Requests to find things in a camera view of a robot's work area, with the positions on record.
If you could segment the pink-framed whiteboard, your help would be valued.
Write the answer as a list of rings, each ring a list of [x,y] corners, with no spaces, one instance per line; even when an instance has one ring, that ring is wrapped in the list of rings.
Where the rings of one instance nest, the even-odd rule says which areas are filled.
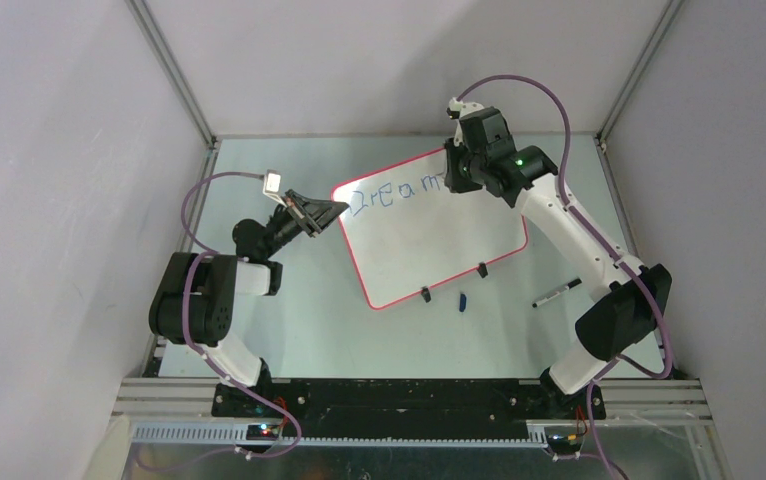
[[[439,148],[336,185],[365,300],[383,310],[524,250],[524,217],[486,191],[450,192]]]

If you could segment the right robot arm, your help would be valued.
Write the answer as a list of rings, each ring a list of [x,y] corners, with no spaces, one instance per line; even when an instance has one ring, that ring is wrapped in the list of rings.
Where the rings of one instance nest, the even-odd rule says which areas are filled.
[[[457,126],[444,143],[446,188],[456,194],[485,190],[519,211],[572,264],[594,302],[576,321],[572,346],[540,379],[542,408],[565,418],[579,407],[580,390],[656,329],[671,276],[604,234],[542,149],[517,148],[497,108],[453,99],[447,113]]]

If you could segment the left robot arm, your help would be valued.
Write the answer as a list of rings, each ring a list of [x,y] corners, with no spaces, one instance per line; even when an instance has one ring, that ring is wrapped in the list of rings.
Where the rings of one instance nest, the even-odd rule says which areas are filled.
[[[263,416],[275,403],[266,383],[265,361],[231,332],[234,303],[239,295],[274,296],[283,265],[272,259],[298,235],[311,238],[336,221],[349,205],[311,199],[288,190],[266,223],[239,221],[231,232],[233,254],[174,253],[152,301],[151,332],[172,344],[185,345],[218,369],[221,381],[240,384],[237,404],[251,416]]]

